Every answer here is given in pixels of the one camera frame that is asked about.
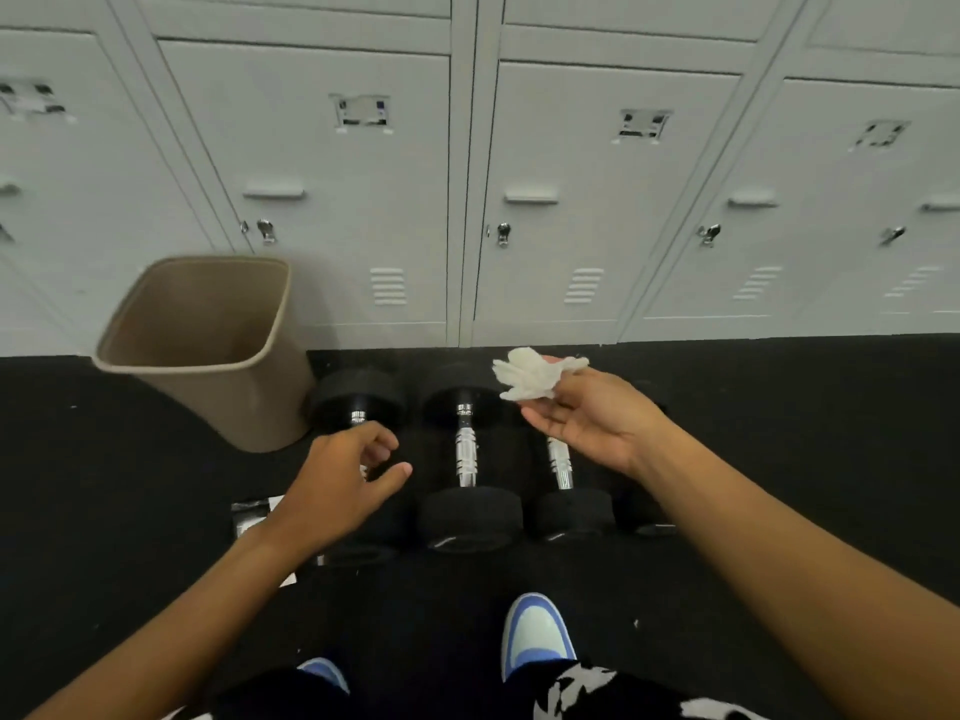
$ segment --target dumbbell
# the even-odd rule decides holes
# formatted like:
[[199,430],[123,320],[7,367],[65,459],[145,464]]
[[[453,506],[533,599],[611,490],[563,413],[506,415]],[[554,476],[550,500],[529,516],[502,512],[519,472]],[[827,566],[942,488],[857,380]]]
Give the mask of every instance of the dumbbell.
[[[668,397],[662,386],[643,379],[632,382],[632,386],[667,414]],[[674,536],[677,533],[677,526],[661,508],[660,503],[642,487],[633,487],[616,501],[613,510],[620,527],[638,536],[655,538]]]
[[600,489],[573,486],[567,443],[548,436],[546,449],[558,490],[534,503],[534,534],[553,543],[600,536],[614,528],[617,521],[610,495]]
[[487,365],[450,363],[433,371],[419,391],[427,422],[456,429],[459,486],[434,492],[420,504],[416,525],[429,548],[444,553],[479,553],[502,548],[523,532],[519,496],[502,487],[478,485],[474,427],[502,413],[500,386]]
[[[321,432],[339,432],[365,422],[396,430],[406,412],[403,389],[375,368],[345,368],[319,381],[307,397],[306,415]],[[366,478],[367,469],[361,465]],[[316,557],[319,566],[380,564],[410,543],[413,508],[402,492],[393,495],[350,535]]]

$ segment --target plastic bin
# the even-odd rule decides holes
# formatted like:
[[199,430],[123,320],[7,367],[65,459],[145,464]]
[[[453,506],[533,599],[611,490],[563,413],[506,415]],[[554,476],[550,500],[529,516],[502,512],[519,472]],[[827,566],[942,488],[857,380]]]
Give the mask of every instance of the plastic bin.
[[117,308],[93,363],[159,389],[234,447],[269,452],[307,431],[313,372],[285,322],[290,265],[198,256],[148,267]]

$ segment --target tissue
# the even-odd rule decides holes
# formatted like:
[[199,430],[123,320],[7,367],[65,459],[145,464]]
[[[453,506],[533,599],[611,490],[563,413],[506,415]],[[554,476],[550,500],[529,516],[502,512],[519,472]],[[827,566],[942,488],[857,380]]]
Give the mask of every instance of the tissue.
[[575,359],[567,356],[562,361],[550,363],[530,346],[515,348],[507,354],[507,361],[493,359],[493,375],[501,384],[510,387],[500,394],[500,399],[554,398],[553,388],[563,372],[579,372],[590,365],[590,359]]

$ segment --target pants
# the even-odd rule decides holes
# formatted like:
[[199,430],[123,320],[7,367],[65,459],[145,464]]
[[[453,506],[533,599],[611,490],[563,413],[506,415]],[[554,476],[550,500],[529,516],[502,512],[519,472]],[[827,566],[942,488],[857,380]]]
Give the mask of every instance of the pants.
[[[524,664],[510,675],[503,691],[510,717],[525,720],[764,720],[735,704],[691,698],[646,679],[569,659]],[[213,720],[361,717],[350,695],[297,669],[272,670],[249,679],[214,699],[209,709]]]

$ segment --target person's right arm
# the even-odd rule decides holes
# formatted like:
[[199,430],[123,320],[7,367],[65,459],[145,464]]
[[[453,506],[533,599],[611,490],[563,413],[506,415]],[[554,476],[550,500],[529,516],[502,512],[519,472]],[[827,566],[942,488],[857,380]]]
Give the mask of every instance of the person's right arm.
[[641,483],[849,717],[960,717],[960,608],[817,527],[612,374],[525,402],[536,429]]

